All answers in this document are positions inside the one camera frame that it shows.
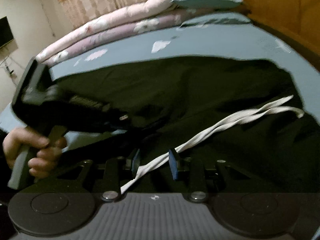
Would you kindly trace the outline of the person's left hand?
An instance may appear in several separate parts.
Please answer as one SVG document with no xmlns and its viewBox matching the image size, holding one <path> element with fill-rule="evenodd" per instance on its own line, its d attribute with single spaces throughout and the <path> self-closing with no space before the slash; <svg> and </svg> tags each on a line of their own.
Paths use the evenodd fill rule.
<svg viewBox="0 0 320 240">
<path fill-rule="evenodd" d="M 3 140 L 3 153 L 10 168 L 14 167 L 23 146 L 31 150 L 31 158 L 27 162 L 29 173 L 37 179 L 44 179 L 53 172 L 67 140 L 60 137 L 50 141 L 29 127 L 17 127 Z"/>
</svg>

